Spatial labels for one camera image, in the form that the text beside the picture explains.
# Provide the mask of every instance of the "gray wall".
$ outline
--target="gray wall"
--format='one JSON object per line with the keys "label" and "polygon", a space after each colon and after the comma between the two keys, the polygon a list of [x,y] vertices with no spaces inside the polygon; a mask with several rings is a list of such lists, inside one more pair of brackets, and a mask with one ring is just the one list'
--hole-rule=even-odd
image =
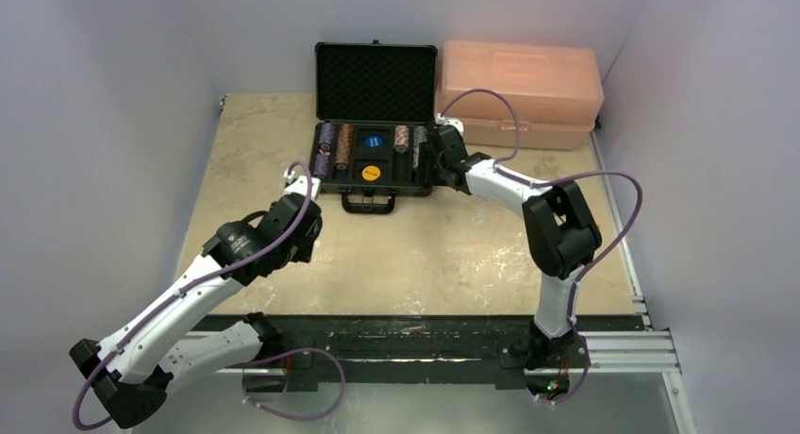
{"label": "gray wall", "polygon": [[319,41],[594,48],[603,74],[645,0],[174,0],[224,92],[312,92]]}
{"label": "gray wall", "polygon": [[797,0],[648,0],[606,79],[601,144],[645,187],[634,260],[700,432],[800,426],[798,29]]}
{"label": "gray wall", "polygon": [[73,432],[67,351],[171,279],[216,93],[164,0],[0,0],[0,89],[2,431]]}

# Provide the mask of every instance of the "wooden board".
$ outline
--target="wooden board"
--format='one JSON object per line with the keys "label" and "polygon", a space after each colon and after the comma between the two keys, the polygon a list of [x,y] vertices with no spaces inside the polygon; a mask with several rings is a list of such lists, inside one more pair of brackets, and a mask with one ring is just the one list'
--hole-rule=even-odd
{"label": "wooden board", "polygon": [[[308,159],[313,94],[235,93],[225,101],[187,236],[181,270],[216,228],[267,209],[281,175]],[[470,146],[494,157],[508,148]],[[508,167],[540,179],[595,168],[587,140],[575,151],[521,150]],[[604,243],[615,234],[600,178],[579,183]],[[390,215],[342,210],[321,195],[324,227],[311,264],[290,264],[234,295],[215,313],[525,314],[539,304],[541,274],[521,219],[486,199],[437,188],[399,198]],[[625,267],[610,254],[584,279],[579,313],[633,313]]]}

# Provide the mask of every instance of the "purple cable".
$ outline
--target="purple cable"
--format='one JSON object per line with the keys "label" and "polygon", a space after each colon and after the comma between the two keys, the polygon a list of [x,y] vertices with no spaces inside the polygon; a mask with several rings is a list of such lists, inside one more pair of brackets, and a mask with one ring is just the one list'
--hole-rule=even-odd
{"label": "purple cable", "polygon": [[[295,162],[292,162],[292,164],[289,166],[289,172],[291,172],[294,169],[294,167],[297,167],[297,166],[299,166],[300,168],[303,169],[303,173],[306,176],[306,178],[308,179],[308,188],[306,190],[306,198],[303,200],[303,205],[300,207],[300,211],[297,213],[297,216],[294,218],[294,221],[292,221],[292,224],[289,225],[289,227],[286,229],[286,231],[284,231],[283,234],[278,236],[278,238],[274,242],[270,243],[269,245],[267,245],[266,247],[264,247],[263,249],[258,251],[256,254],[251,255],[250,257],[247,257],[246,259],[243,259],[241,261],[236,261],[233,264],[231,264],[229,266],[226,266],[226,267],[224,267],[222,269],[219,269],[217,271],[214,271],[214,272],[212,272],[212,273],[210,273],[208,275],[203,275],[203,276],[201,276],[199,278],[196,278],[194,281],[192,281],[192,282],[186,284],[185,286],[181,287],[180,290],[178,290],[179,292],[187,293],[187,292],[191,291],[192,289],[194,289],[196,286],[201,285],[201,284],[211,280],[212,278],[216,278],[216,277],[221,276],[221,275],[230,274],[231,272],[234,272],[237,269],[240,269],[241,267],[244,267],[244,266],[246,266],[246,265],[248,265],[248,264],[250,264],[250,263],[252,263],[252,262],[254,262],[254,261],[258,260],[258,259],[261,259],[265,255],[267,255],[268,253],[270,253],[273,250],[275,250],[281,243],[283,243],[285,240],[287,240],[287,238],[289,238],[289,236],[294,232],[295,229],[297,229],[297,227],[300,225],[300,222],[306,216],[306,212],[308,211],[308,205],[311,203],[311,186],[312,186],[312,184],[311,184],[311,170],[308,168],[308,165],[306,163],[300,162],[300,161],[295,161]],[[116,346],[115,346],[116,349],[112,350],[112,351],[109,351],[108,354],[100,361],[100,363],[98,363],[97,366],[92,370],[92,372],[86,378],[86,381],[83,383],[83,386],[81,386],[80,391],[78,392],[77,398],[75,399],[75,403],[73,404],[73,411],[72,411],[73,425],[75,425],[75,427],[77,429],[79,429],[81,431],[91,431],[91,430],[97,429],[98,427],[103,426],[106,423],[108,423],[109,421],[111,421],[111,417],[107,417],[107,418],[105,418],[105,419],[103,419],[103,420],[101,420],[101,421],[99,421],[97,423],[93,423],[91,425],[85,425],[80,420],[80,407],[83,404],[83,399],[86,397],[86,393],[89,392],[89,388],[92,386],[92,382],[97,378],[97,375],[99,375],[100,372],[102,370],[104,370],[106,368],[106,366],[115,357],[117,357],[117,355],[124,353],[125,350],[123,349],[123,347],[125,347],[131,341],[131,339],[137,333],[139,333],[140,330],[142,330],[151,321],[153,321],[153,319],[156,318],[156,316],[158,316],[162,311],[164,311],[164,309],[169,307],[177,299],[178,299],[178,297],[176,295],[174,295],[174,294],[170,295],[169,297],[164,299],[163,302],[158,304],[158,306],[156,306],[152,311],[147,313],[147,315],[145,315],[142,318],[141,321],[139,321],[136,325],[131,327],[130,331],[128,331],[127,334],[122,337],[120,342],[118,342],[116,344]]]}
{"label": "purple cable", "polygon": [[333,404],[328,406],[327,409],[325,409],[325,410],[323,410],[323,411],[321,411],[319,413],[315,413],[313,415],[295,415],[293,413],[281,412],[280,410],[269,408],[269,407],[264,406],[263,404],[253,400],[253,398],[247,392],[247,389],[246,389],[246,387],[244,385],[245,382],[244,382],[244,379],[243,379],[242,380],[242,394],[244,395],[244,400],[247,401],[248,403],[250,403],[250,405],[253,406],[256,409],[261,409],[261,410],[263,410],[265,412],[269,412],[269,413],[272,413],[273,415],[277,415],[278,417],[285,418],[287,420],[294,420],[296,422],[310,422],[311,420],[317,420],[317,419],[323,418],[326,415],[328,415],[330,412],[332,412],[339,405],[339,403],[342,401],[342,398],[344,397],[344,384],[345,384],[345,382],[344,382],[344,369],[342,368],[342,364],[339,363],[339,361],[336,360],[336,358],[333,357],[333,355],[330,354],[329,352],[327,352],[327,351],[325,351],[323,349],[317,349],[316,347],[301,347],[299,349],[294,349],[294,350],[289,351],[289,352],[284,352],[283,354],[279,354],[279,355],[274,356],[274,357],[269,357],[268,359],[250,361],[250,362],[247,362],[245,364],[246,365],[253,365],[253,366],[265,365],[265,364],[270,363],[272,361],[284,359],[286,357],[293,356],[295,354],[299,354],[301,352],[306,352],[306,351],[314,352],[314,353],[317,353],[317,354],[322,354],[322,355],[328,357],[330,359],[330,361],[332,361],[333,364],[336,365],[336,369],[339,371],[339,377],[341,378],[341,383],[342,383],[340,385],[340,387],[339,387],[339,394],[336,396],[336,399],[333,401]]}
{"label": "purple cable", "polygon": [[508,111],[511,113],[511,118],[514,120],[514,130],[516,131],[516,133],[514,134],[515,135],[514,151],[511,152],[511,154],[509,156],[507,156],[505,158],[496,159],[494,161],[494,171],[497,172],[499,175],[502,175],[502,176],[504,176],[504,177],[506,177],[506,178],[508,178],[508,179],[510,179],[512,181],[518,182],[520,184],[524,184],[524,185],[530,187],[531,189],[543,189],[545,187],[552,187],[552,186],[555,186],[557,184],[562,184],[564,182],[572,182],[572,181],[575,181],[575,180],[578,180],[578,179],[583,179],[585,177],[590,177],[590,176],[615,175],[615,176],[624,177],[625,179],[629,180],[631,183],[633,183],[633,187],[636,189],[636,204],[633,207],[633,211],[631,211],[630,218],[627,219],[627,222],[623,226],[623,229],[620,230],[620,234],[618,234],[617,237],[614,238],[613,241],[611,241],[611,243],[608,245],[608,247],[606,247],[605,250],[603,250],[599,255],[597,255],[597,257],[594,258],[592,260],[592,262],[587,264],[578,273],[578,275],[575,276],[575,284],[570,289],[570,296],[569,296],[569,299],[568,299],[568,302],[567,302],[569,304],[568,307],[567,307],[567,322],[570,324],[570,328],[573,330],[573,332],[577,336],[578,340],[580,341],[581,346],[583,346],[584,353],[586,354],[586,359],[584,360],[584,364],[583,364],[583,373],[580,375],[580,378],[578,379],[577,383],[575,383],[575,386],[569,392],[567,392],[567,394],[564,395],[563,398],[560,398],[559,400],[551,400],[551,401],[549,401],[550,404],[560,404],[560,403],[570,399],[580,389],[580,387],[583,385],[583,382],[586,380],[586,376],[589,373],[589,367],[591,366],[591,361],[590,361],[590,358],[589,358],[589,347],[588,347],[588,345],[586,343],[586,338],[584,338],[583,335],[581,335],[578,332],[577,327],[575,327],[575,324],[573,323],[573,321],[571,319],[572,316],[573,316],[573,304],[574,304],[574,301],[575,301],[575,290],[577,288],[576,285],[577,285],[578,282],[580,282],[580,280],[584,277],[584,275],[586,275],[586,273],[589,270],[591,270],[598,262],[600,262],[601,259],[605,258],[606,255],[611,253],[611,250],[613,250],[613,248],[616,247],[617,244],[619,244],[622,241],[622,239],[625,237],[625,234],[627,234],[627,232],[633,226],[633,223],[636,221],[636,218],[639,217],[640,210],[642,210],[642,199],[644,198],[644,190],[642,189],[642,184],[640,184],[639,181],[636,180],[635,177],[633,177],[633,176],[631,176],[631,175],[629,175],[627,173],[617,172],[617,171],[612,171],[612,170],[595,170],[595,171],[592,171],[592,172],[585,172],[585,173],[579,173],[577,175],[571,175],[571,176],[562,177],[562,178],[556,179],[554,181],[546,181],[546,182],[539,182],[539,183],[532,182],[532,181],[530,181],[528,179],[525,179],[525,178],[517,176],[517,175],[513,175],[512,173],[509,173],[509,172],[505,171],[502,166],[498,166],[497,164],[500,163],[500,162],[511,160],[511,159],[514,159],[515,157],[517,157],[517,152],[520,150],[520,136],[521,136],[519,117],[517,116],[516,110],[514,110],[514,107],[511,105],[509,100],[506,99],[506,97],[504,97],[499,92],[494,92],[492,90],[488,90],[488,89],[485,89],[485,88],[475,88],[475,89],[472,89],[472,90],[468,90],[466,92],[463,92],[462,94],[459,94],[458,96],[456,96],[455,99],[450,101],[450,103],[447,104],[447,106],[445,106],[444,109],[442,110],[441,116],[444,116],[444,114],[447,112],[447,110],[449,110],[451,107],[453,107],[453,104],[455,104],[459,99],[461,99],[462,97],[466,96],[467,94],[471,94],[473,92],[484,92],[486,94],[491,94],[492,96],[496,97],[497,99],[500,99],[500,101],[502,101],[503,104],[505,104],[506,107],[508,107]]}

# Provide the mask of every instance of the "purple hose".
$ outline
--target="purple hose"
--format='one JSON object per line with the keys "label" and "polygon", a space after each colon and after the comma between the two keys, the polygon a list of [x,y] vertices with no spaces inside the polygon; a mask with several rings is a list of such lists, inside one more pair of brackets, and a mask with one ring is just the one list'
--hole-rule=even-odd
{"label": "purple hose", "polygon": [[569,304],[568,307],[567,307],[567,322],[570,324],[570,328],[573,330],[573,333],[575,334],[575,336],[578,338],[578,340],[580,341],[581,345],[583,346],[583,350],[584,350],[584,352],[586,354],[586,359],[584,360],[584,363],[583,363],[583,373],[580,375],[580,378],[578,379],[577,383],[575,383],[575,386],[572,387],[570,389],[570,391],[567,392],[566,395],[564,395],[563,398],[560,398],[559,400],[550,401],[550,404],[560,404],[560,403],[563,403],[564,401],[570,399],[580,389],[580,387],[583,385],[583,382],[586,380],[586,376],[589,373],[589,367],[591,365],[591,361],[589,359],[589,347],[587,346],[586,339],[583,337],[583,335],[581,335],[577,331],[577,328],[575,327],[575,324],[573,323],[573,321],[571,319],[572,316],[573,316],[573,305],[574,305],[574,301],[575,301],[576,285],[577,285],[578,282],[580,282],[580,280],[586,275],[586,273],[589,270],[591,270],[598,262],[600,262],[601,259],[605,258],[606,255],[611,253],[611,250],[614,247],[616,247],[618,243],[620,243],[622,241],[622,239],[625,237],[625,234],[627,234],[627,232],[630,230],[630,227],[633,226],[633,223],[636,221],[636,218],[639,217],[639,212],[642,210],[642,199],[644,198],[644,191],[642,189],[642,184],[640,184],[639,181],[636,180],[635,177],[633,177],[633,176],[631,176],[631,175],[629,175],[627,173],[617,172],[617,171],[595,170],[595,171],[592,171],[592,172],[579,173],[577,175],[571,175],[571,176],[562,177],[562,178],[556,179],[554,181],[546,181],[546,182],[540,182],[540,183],[531,182],[528,179],[525,179],[523,177],[520,177],[520,176],[517,176],[517,175],[513,175],[512,173],[507,172],[506,170],[503,169],[503,167],[498,166],[497,164],[500,163],[500,162],[505,162],[507,160],[511,160],[511,159],[514,159],[515,157],[517,157],[517,152],[520,150],[520,135],[521,135],[519,117],[517,116],[517,112],[514,110],[514,107],[511,105],[511,103],[509,102],[508,99],[506,99],[499,92],[494,92],[492,90],[487,90],[485,88],[475,88],[473,90],[468,90],[466,92],[463,92],[463,93],[459,94],[455,99],[450,101],[450,103],[447,104],[447,106],[445,106],[444,109],[442,110],[441,116],[444,116],[444,114],[447,112],[447,110],[449,110],[451,107],[453,107],[453,104],[455,104],[459,99],[461,99],[462,97],[466,96],[467,94],[471,94],[473,92],[484,92],[486,94],[491,94],[492,96],[496,97],[497,99],[500,99],[500,101],[502,101],[503,104],[505,104],[506,107],[508,107],[508,111],[511,113],[511,118],[514,120],[514,129],[516,131],[515,141],[514,141],[514,150],[513,150],[513,152],[511,152],[511,154],[509,156],[507,156],[505,158],[496,159],[494,161],[494,171],[497,172],[499,175],[502,175],[502,176],[504,176],[504,177],[506,177],[508,179],[511,179],[512,181],[519,182],[520,184],[526,185],[526,186],[528,186],[528,187],[530,187],[532,189],[543,189],[545,187],[552,187],[552,186],[555,186],[555,185],[558,185],[558,184],[562,184],[564,182],[571,182],[571,181],[575,181],[575,180],[578,180],[578,179],[583,179],[585,177],[590,177],[590,176],[615,175],[615,176],[624,177],[625,179],[629,180],[631,183],[633,183],[633,187],[636,189],[636,204],[633,207],[633,211],[631,211],[630,218],[627,219],[627,222],[625,222],[625,225],[623,226],[623,229],[620,230],[620,234],[618,234],[617,237],[614,238],[613,241],[611,241],[611,243],[608,245],[608,247],[606,247],[605,250],[603,250],[599,255],[597,255],[597,257],[595,257],[592,260],[592,262],[587,264],[578,273],[578,275],[575,276],[575,284],[573,285],[572,288],[570,288],[570,296],[569,296],[569,299],[567,301],[567,303]]}
{"label": "purple hose", "polygon": [[[270,243],[269,245],[258,251],[256,254],[251,255],[250,257],[247,257],[246,259],[243,259],[241,261],[236,261],[233,264],[226,266],[222,269],[219,269],[217,271],[214,271],[208,275],[203,275],[195,279],[194,281],[186,284],[185,286],[181,287],[179,290],[180,292],[183,293],[189,292],[196,286],[201,285],[213,278],[216,278],[221,275],[230,274],[231,272],[234,272],[237,269],[240,269],[241,267],[244,267],[258,259],[261,259],[268,253],[275,250],[281,243],[283,243],[285,240],[287,240],[287,238],[289,238],[289,236],[294,232],[295,229],[297,229],[297,227],[300,225],[300,222],[302,222],[303,218],[306,216],[306,212],[308,211],[308,205],[311,203],[311,186],[312,186],[311,170],[308,168],[308,165],[306,163],[295,161],[289,166],[289,172],[291,172],[294,169],[294,167],[297,166],[300,166],[303,169],[303,173],[306,175],[306,178],[308,179],[308,188],[306,191],[306,198],[303,200],[303,205],[300,207],[300,211],[297,213],[297,216],[294,218],[294,221],[292,221],[292,224],[289,225],[286,231],[284,231],[283,234],[278,236],[278,238],[274,242]],[[152,311],[147,313],[147,315],[145,315],[136,325],[131,327],[130,331],[128,331],[127,334],[120,340],[120,342],[116,344],[116,350],[109,351],[108,354],[100,361],[100,363],[98,363],[97,366],[92,370],[92,372],[89,374],[89,377],[87,377],[86,381],[83,383],[83,386],[81,386],[77,398],[75,399],[75,403],[73,404],[73,411],[72,411],[73,425],[75,425],[77,429],[81,431],[90,431],[105,425],[111,420],[111,417],[108,417],[101,420],[100,422],[93,423],[91,425],[85,425],[80,420],[80,407],[83,404],[83,399],[86,397],[86,393],[89,392],[89,388],[92,386],[92,382],[97,378],[97,375],[100,374],[100,371],[105,369],[106,366],[118,354],[123,354],[125,351],[123,347],[125,347],[131,341],[131,339],[137,333],[139,333],[140,330],[142,330],[145,326],[147,326],[154,318],[156,318],[156,316],[158,316],[162,311],[164,311],[164,309],[169,307],[175,300],[177,300],[177,296],[175,296],[174,294],[170,295],[169,297],[164,299],[163,302],[158,304],[158,306],[156,306]]]}
{"label": "purple hose", "polygon": [[244,379],[243,379],[242,380],[242,394],[244,394],[244,399],[256,409],[261,409],[261,410],[263,410],[265,412],[269,412],[269,413],[272,413],[273,415],[277,415],[278,417],[286,418],[288,420],[294,420],[295,422],[310,422],[311,420],[317,420],[317,419],[320,419],[320,418],[323,418],[323,417],[327,416],[342,401],[342,398],[344,397],[344,383],[345,383],[344,382],[344,369],[342,368],[342,364],[339,363],[339,361],[336,360],[336,358],[333,357],[333,355],[331,355],[329,352],[324,351],[322,349],[317,349],[316,347],[302,347],[300,349],[294,349],[293,351],[284,352],[283,354],[279,354],[277,356],[270,357],[268,359],[250,361],[250,362],[247,362],[245,364],[246,365],[253,365],[253,366],[265,365],[265,364],[270,363],[272,361],[284,359],[284,358],[286,358],[288,356],[293,356],[295,354],[299,354],[301,352],[306,352],[306,351],[314,352],[314,353],[317,353],[317,354],[322,354],[322,355],[328,357],[330,359],[330,361],[332,361],[333,364],[336,365],[336,369],[339,371],[339,377],[340,377],[341,383],[342,383],[339,386],[339,394],[336,396],[336,399],[333,401],[333,404],[328,406],[327,409],[325,409],[325,410],[323,410],[323,411],[321,411],[319,413],[315,413],[313,415],[295,415],[295,414],[292,414],[292,413],[281,412],[280,410],[269,408],[267,406],[264,406],[261,403],[258,403],[256,401],[254,401],[253,398],[250,397],[250,394],[247,392],[247,389],[244,386]]}

